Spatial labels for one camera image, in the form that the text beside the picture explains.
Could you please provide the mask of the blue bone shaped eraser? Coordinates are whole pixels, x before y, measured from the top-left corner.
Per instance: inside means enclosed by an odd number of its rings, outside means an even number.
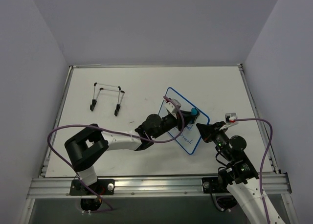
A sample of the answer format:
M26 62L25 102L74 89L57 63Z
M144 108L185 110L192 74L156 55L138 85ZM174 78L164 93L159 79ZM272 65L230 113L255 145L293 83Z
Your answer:
M191 115L192 116L198 116L200 114L199 110L197 108L191 109Z

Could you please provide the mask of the blue framed small whiteboard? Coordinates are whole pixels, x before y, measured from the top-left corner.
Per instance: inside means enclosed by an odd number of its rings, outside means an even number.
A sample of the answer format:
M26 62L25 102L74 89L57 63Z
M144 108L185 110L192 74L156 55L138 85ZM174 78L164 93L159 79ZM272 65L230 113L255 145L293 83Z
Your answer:
M192 108L197 108L200 111L200 115L198 116L195 123L186 125L180 136L173 140L173 142L176 142L187 154L192 155L201 140L201 135L196 127L196 124L201 123L208 125L210 123L210 118L200 108L191 103L174 88L169 87L165 95L169 98L178 100L181 104L181 110L191 111Z

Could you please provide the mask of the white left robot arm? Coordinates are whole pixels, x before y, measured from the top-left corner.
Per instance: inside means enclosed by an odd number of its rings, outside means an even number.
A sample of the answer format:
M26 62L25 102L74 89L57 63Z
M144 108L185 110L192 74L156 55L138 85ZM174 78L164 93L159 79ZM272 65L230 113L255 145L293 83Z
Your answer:
M153 139L171 129L184 129L188 124L195 123L200 111L192 108L191 111L169 113L165 117L157 114L149 115L146 120L134 131L120 134L105 134L92 128L84 128L65 142L65 149L71 165L78 177L82 180L81 189L87 194L94 194L99 187L94 164L105 151L132 150L143 151L154 145Z

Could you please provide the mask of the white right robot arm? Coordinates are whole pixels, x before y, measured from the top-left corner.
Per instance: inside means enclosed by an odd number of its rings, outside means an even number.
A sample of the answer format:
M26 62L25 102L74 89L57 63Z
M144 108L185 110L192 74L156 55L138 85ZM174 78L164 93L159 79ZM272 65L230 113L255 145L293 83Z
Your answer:
M218 172L217 185L228 191L237 201L252 224L283 224L266 192L263 190L262 175L254 168L245 154L246 140L235 135L226 135L226 123L196 124L204 142L213 142L217 155L227 160Z

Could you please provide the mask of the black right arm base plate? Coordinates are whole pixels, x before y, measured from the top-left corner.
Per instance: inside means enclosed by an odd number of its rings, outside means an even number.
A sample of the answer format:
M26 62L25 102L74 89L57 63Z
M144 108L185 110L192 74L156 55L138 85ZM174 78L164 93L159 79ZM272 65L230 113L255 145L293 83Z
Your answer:
M202 189L204 193L228 193L227 186L232 184L234 179L222 177L220 175L215 177L204 177L201 179Z

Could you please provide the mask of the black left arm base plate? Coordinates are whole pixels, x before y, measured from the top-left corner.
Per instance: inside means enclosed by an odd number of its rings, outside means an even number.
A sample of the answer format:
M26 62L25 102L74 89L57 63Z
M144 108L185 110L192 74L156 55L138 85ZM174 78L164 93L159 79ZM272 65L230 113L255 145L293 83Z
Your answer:
M91 190L99 195L113 195L115 188L114 179L98 179L98 181L89 186ZM93 195L78 179L71 181L69 194L71 196L90 196Z

